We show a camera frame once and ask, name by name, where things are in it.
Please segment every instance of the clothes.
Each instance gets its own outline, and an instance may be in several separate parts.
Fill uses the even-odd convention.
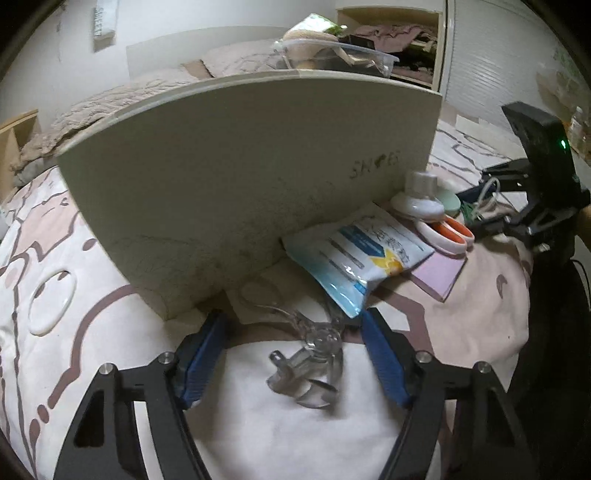
[[[437,40],[435,32],[424,25],[361,25],[354,35],[373,40],[375,49],[385,53],[405,50],[420,34]]]

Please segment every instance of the pillow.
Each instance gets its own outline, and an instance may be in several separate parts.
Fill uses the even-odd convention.
[[[199,80],[207,80],[213,78],[212,74],[209,73],[209,70],[203,64],[202,60],[193,60],[187,63],[181,64],[185,69],[193,75],[195,78]]]
[[[283,55],[273,49],[275,40],[268,38],[213,48],[202,60],[214,77],[282,69],[285,63]]]

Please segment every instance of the plastic bag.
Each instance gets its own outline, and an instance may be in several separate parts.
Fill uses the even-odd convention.
[[[373,203],[338,223],[317,225],[282,241],[287,255],[351,318],[361,312],[381,281],[433,253],[432,247]]]

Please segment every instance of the bedsheet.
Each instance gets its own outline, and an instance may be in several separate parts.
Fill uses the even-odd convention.
[[[443,123],[433,152],[437,158],[431,158],[430,168],[450,183],[469,183],[486,162],[503,160]],[[280,349],[289,355],[298,348],[276,318],[245,310],[229,291],[163,322],[94,238],[57,167],[20,190],[4,209],[11,226],[0,245],[0,428],[34,476],[53,477],[73,415],[102,363],[130,368],[174,350],[184,335],[199,329],[212,306],[242,325],[202,402],[187,413],[212,477],[379,475],[404,412],[386,402],[358,339],[345,343],[336,409],[300,407],[265,383],[274,368],[268,354]],[[415,348],[457,365],[489,361],[507,387],[527,340],[530,272],[531,258],[520,245],[491,239],[470,253],[445,303],[403,277],[383,283],[372,303]],[[298,266],[283,260],[262,274],[294,307],[322,317],[322,291]],[[60,300],[74,283],[69,306],[56,321]],[[161,473],[145,408],[138,405],[137,412],[148,473],[157,479]],[[438,478],[444,467],[452,418],[450,406],[429,478]]]

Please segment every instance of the white plastic container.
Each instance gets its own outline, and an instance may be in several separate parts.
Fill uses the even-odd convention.
[[[400,60],[370,48],[326,40],[280,40],[275,49],[283,53],[291,69],[336,70],[390,78]]]

